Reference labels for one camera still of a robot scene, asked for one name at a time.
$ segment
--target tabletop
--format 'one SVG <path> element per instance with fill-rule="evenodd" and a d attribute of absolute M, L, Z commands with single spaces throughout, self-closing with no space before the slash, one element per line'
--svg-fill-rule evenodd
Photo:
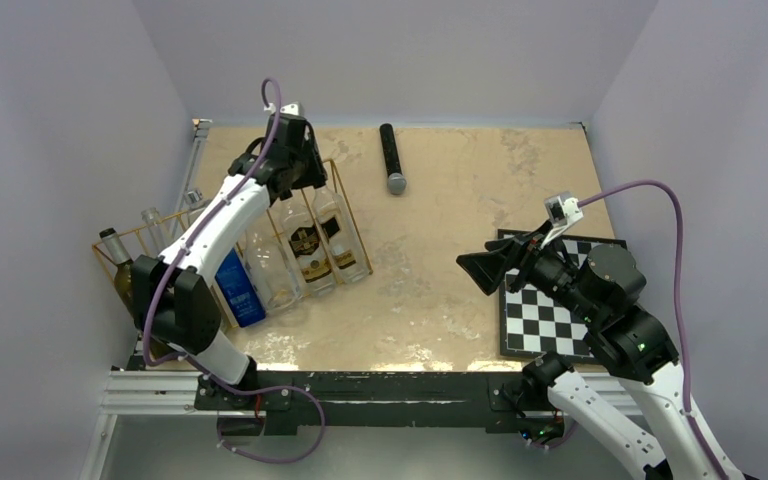
<path fill-rule="evenodd" d="M 396 128 L 408 187 L 386 188 L 377 128 L 320 128 L 374 273 L 292 311 L 234 328 L 231 341 L 261 369 L 305 371 L 514 371 L 499 355 L 498 300 L 455 264 L 496 230 L 546 220 L 543 199 L 600 190 L 580 127 Z M 196 186 L 215 193 L 230 162 L 264 128 L 213 127 Z M 568 233 L 613 238 L 605 206 L 588 207 Z"/>

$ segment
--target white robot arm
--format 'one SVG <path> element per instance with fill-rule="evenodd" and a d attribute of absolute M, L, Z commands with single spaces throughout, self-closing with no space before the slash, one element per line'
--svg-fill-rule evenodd
<path fill-rule="evenodd" d="M 137 328 L 144 329 L 158 285 L 163 275 L 169 275 L 152 316 L 152 337 L 194 357 L 223 382 L 242 390 L 257 387 L 257 364 L 220 330 L 219 307 L 210 286 L 228 251 L 272 202 L 290 189 L 318 188 L 327 181 L 313 128 L 301 106 L 290 104 L 281 108 L 280 115 L 273 113 L 267 131 L 273 122 L 275 133 L 267 138 L 274 140 L 262 146 L 268 150 L 260 167 L 253 170 L 253 151 L 262 138 L 233 161 L 219 192 L 189 230 L 157 258 L 141 255 L 131 268 Z M 240 185 L 244 174 L 251 179 Z"/>
<path fill-rule="evenodd" d="M 596 395 L 556 352 L 527 365 L 521 385 L 511 388 L 519 395 L 509 397 L 542 398 L 562 409 L 619 459 L 632 478 L 713 479 L 717 468 L 712 458 L 728 479 L 751 478 L 724 453 L 692 399 L 691 413 L 682 409 L 679 355 L 660 321 L 637 303 L 646 279 L 634 257 L 606 244 L 593 248 L 581 267 L 575 265 L 558 240 L 582 218 L 578 200 L 565 192 L 547 199 L 546 209 L 550 220 L 536 231 L 487 242 L 486 253 L 461 255 L 457 262 L 488 295 L 498 290 L 509 270 L 517 269 L 508 285 L 511 291 L 530 283 L 581 318 L 591 353 L 638 404 L 654 435 Z"/>

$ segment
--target liquor bottle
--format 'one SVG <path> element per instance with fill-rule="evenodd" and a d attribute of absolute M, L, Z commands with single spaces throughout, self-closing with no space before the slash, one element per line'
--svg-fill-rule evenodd
<path fill-rule="evenodd" d="M 302 296 L 278 238 L 255 227 L 246 231 L 246 271 L 269 313 L 288 309 Z"/>
<path fill-rule="evenodd" d="M 360 237 L 349 221 L 345 199 L 327 186 L 314 190 L 313 213 L 325 234 L 325 246 L 334 259 L 337 274 L 346 283 L 369 275 Z"/>
<path fill-rule="evenodd" d="M 169 230 L 163 225 L 163 217 L 160 216 L 160 212 L 156 208 L 151 207 L 143 210 L 142 216 L 148 234 L 151 237 L 151 243 L 154 246 L 154 252 L 149 252 L 149 254 L 158 256 L 160 252 L 172 244 L 172 235 L 169 234 Z"/>
<path fill-rule="evenodd" d="M 337 280 L 331 271 L 331 262 L 328 261 L 310 212 L 298 196 L 291 196 L 283 203 L 281 224 L 308 291 L 311 295 L 319 296 L 334 290 Z"/>
<path fill-rule="evenodd" d="M 210 200 L 203 198 L 199 189 L 188 191 L 184 195 L 184 200 L 188 205 L 185 224 L 189 228 L 204 212 L 204 209 L 210 204 Z M 225 299 L 225 302 L 220 301 L 219 304 L 223 310 L 227 308 L 226 315 L 228 318 L 234 319 L 238 326 L 248 327 L 266 318 L 266 312 L 255 293 L 252 282 L 246 275 L 237 250 L 231 248 L 231 251 L 219 265 L 215 278 L 216 285 L 219 286 Z"/>
<path fill-rule="evenodd" d="M 131 288 L 131 265 L 134 261 L 131 259 L 131 254 L 128 253 L 128 249 L 122 243 L 122 239 L 119 238 L 119 234 L 116 233 L 116 229 L 108 228 L 102 230 L 98 234 L 104 242 L 107 253 L 110 255 L 110 259 L 113 260 L 113 264 L 116 265 L 116 274 L 113 276 L 113 288 L 119 295 L 119 299 L 125 304 L 125 308 L 128 309 L 128 313 L 131 317 L 134 315 L 134 291 Z M 151 339 L 149 345 L 149 351 L 154 358 L 160 358 L 166 354 L 172 352 L 172 349 L 156 338 Z"/>

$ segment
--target bottle label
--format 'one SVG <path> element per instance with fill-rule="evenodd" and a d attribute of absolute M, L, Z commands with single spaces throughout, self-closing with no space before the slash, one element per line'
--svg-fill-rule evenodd
<path fill-rule="evenodd" d="M 328 258 L 322 261 L 313 260 L 307 267 L 302 267 L 302 276 L 305 282 L 312 283 L 331 274 L 331 264 Z"/>
<path fill-rule="evenodd" d="M 313 255 L 322 245 L 319 239 L 319 232 L 316 227 L 300 227 L 290 235 L 290 249 L 296 258 Z M 302 265 L 302 276 L 305 282 L 312 283 L 320 278 L 326 277 L 331 273 L 331 264 L 328 258 L 322 260 L 312 260 L 309 264 Z"/>
<path fill-rule="evenodd" d="M 349 268 L 357 263 L 357 260 L 355 260 L 355 256 L 352 254 L 352 251 L 349 250 L 348 252 L 343 252 L 340 255 L 334 255 L 334 263 L 337 264 L 337 268 L 343 270 L 344 268 Z"/>
<path fill-rule="evenodd" d="M 325 237 L 329 240 L 334 235 L 340 233 L 340 222 L 337 221 L 336 215 L 326 220 L 325 222 L 322 222 L 322 231 L 325 232 Z"/>
<path fill-rule="evenodd" d="M 319 232 L 316 227 L 299 227 L 290 235 L 290 248 L 296 258 L 302 255 L 313 255 L 313 252 L 319 248 Z"/>

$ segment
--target blue bottle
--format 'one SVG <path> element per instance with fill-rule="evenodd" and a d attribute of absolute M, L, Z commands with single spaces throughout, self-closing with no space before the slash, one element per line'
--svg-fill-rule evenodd
<path fill-rule="evenodd" d="M 254 293 L 254 287 L 236 250 L 232 249 L 219 265 L 216 284 L 225 296 L 237 325 L 248 327 L 266 318 L 266 311 Z"/>
<path fill-rule="evenodd" d="M 188 205 L 186 218 L 189 227 L 201 215 L 210 200 L 205 199 L 197 188 L 188 191 L 184 195 L 184 200 Z M 246 275 L 237 251 L 233 248 L 219 265 L 219 270 L 216 272 L 216 285 L 228 303 L 231 320 L 238 326 L 248 327 L 266 318 L 266 311 L 254 292 L 254 287 Z"/>

